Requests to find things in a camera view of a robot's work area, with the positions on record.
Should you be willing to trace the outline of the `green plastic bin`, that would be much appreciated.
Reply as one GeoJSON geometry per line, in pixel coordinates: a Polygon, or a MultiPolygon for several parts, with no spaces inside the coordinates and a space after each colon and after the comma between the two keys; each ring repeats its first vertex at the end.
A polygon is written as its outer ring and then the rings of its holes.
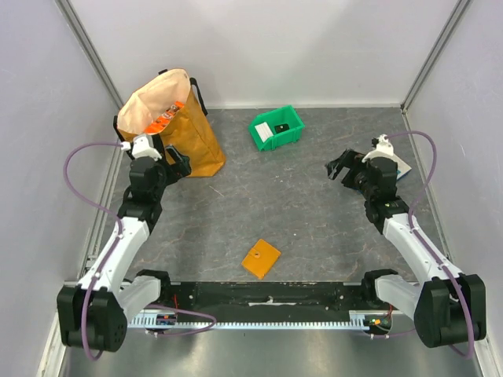
{"type": "Polygon", "coordinates": [[[296,143],[305,125],[296,110],[287,105],[257,115],[248,131],[260,152],[271,151],[286,144],[296,143]]]}

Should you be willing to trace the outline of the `orange leather card holder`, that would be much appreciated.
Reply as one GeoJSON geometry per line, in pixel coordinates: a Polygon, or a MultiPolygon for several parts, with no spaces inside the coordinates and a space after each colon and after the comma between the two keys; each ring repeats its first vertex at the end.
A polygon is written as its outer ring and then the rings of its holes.
{"type": "Polygon", "coordinates": [[[262,280],[272,269],[281,252],[263,239],[250,249],[241,265],[252,275],[262,280]]]}

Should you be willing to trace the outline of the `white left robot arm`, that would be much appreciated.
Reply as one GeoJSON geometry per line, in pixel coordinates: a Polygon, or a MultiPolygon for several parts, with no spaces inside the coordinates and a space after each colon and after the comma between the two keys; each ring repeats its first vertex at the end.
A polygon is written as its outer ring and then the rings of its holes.
{"type": "Polygon", "coordinates": [[[128,324],[150,303],[170,305],[173,290],[167,273],[147,271],[124,287],[123,278],[142,244],[149,238],[162,212],[167,186],[191,173],[189,158],[174,146],[165,148],[173,163],[150,149],[141,155],[133,147],[130,186],[114,219],[116,226],[96,262],[75,285],[64,285],[57,295],[61,341],[79,347],[96,361],[104,352],[117,351],[128,324]]]}

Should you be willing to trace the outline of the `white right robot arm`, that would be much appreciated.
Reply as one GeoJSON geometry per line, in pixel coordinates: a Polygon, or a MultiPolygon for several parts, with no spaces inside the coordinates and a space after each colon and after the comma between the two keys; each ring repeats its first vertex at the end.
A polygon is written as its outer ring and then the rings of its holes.
{"type": "Polygon", "coordinates": [[[369,222],[398,250],[417,278],[412,285],[392,270],[367,272],[359,291],[362,304],[378,309],[389,303],[402,311],[428,348],[463,342],[473,346],[484,339],[485,284],[478,275],[463,273],[428,239],[397,194],[398,164],[384,156],[366,159],[348,149],[325,167],[331,180],[347,170],[343,186],[362,194],[369,222]]]}

